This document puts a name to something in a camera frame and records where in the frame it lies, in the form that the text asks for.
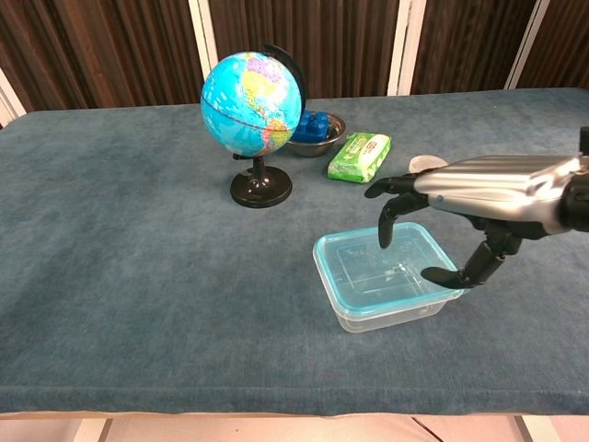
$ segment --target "black cable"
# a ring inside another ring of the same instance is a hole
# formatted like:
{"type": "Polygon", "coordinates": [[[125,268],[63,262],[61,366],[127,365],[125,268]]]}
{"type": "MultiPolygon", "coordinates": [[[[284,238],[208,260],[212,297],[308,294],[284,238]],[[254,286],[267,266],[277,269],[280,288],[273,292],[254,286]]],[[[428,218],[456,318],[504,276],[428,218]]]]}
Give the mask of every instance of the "black cable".
{"type": "Polygon", "coordinates": [[[423,428],[425,431],[427,431],[430,435],[435,437],[435,439],[438,442],[444,442],[441,437],[439,437],[436,433],[434,433],[432,430],[430,430],[422,421],[420,421],[419,419],[417,419],[416,417],[413,417],[413,416],[411,417],[411,419],[413,419],[417,423],[417,425],[419,425],[421,428],[423,428]]]}

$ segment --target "brown wooden panel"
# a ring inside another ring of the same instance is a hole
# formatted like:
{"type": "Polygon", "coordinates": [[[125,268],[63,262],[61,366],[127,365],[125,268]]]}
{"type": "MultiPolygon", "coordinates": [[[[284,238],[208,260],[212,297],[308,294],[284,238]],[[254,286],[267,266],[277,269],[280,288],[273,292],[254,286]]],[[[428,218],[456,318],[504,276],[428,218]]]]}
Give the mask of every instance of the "brown wooden panel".
{"type": "Polygon", "coordinates": [[[0,66],[27,111],[198,102],[188,0],[10,0],[0,66]]]}
{"type": "Polygon", "coordinates": [[[301,65],[310,98],[386,95],[398,0],[211,0],[222,59],[270,42],[301,65]]]}
{"type": "Polygon", "coordinates": [[[518,87],[589,87],[589,2],[552,0],[518,87]]]}
{"type": "Polygon", "coordinates": [[[412,94],[501,89],[536,0],[428,0],[412,94]]]}

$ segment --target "green package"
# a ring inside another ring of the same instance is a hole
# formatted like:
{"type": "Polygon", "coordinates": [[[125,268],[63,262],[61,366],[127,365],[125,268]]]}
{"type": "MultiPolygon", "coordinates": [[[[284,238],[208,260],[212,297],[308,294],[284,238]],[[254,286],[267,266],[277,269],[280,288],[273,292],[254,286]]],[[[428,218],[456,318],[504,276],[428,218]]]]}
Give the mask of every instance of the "green package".
{"type": "Polygon", "coordinates": [[[334,180],[368,182],[390,150],[391,138],[382,134],[355,133],[331,160],[328,177],[334,180]]]}

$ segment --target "blue block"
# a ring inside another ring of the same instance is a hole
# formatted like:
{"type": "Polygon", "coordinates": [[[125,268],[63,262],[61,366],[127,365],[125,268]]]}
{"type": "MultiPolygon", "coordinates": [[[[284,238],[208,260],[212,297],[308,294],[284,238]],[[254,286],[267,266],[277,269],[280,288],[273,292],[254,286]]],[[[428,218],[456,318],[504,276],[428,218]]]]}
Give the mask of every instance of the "blue block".
{"type": "Polygon", "coordinates": [[[320,143],[329,137],[329,118],[326,112],[305,110],[294,131],[291,141],[297,143],[320,143]]]}

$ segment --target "black globe base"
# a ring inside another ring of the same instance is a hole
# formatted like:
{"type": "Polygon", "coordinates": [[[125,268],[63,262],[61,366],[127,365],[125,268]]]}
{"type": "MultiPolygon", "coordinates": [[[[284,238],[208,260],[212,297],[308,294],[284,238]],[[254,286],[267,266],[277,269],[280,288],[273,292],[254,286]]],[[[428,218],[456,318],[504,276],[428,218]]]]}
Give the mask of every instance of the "black globe base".
{"type": "Polygon", "coordinates": [[[264,166],[262,157],[253,158],[253,168],[244,170],[231,182],[233,200],[246,207],[272,207],[288,198],[293,183],[281,169],[264,166]]]}

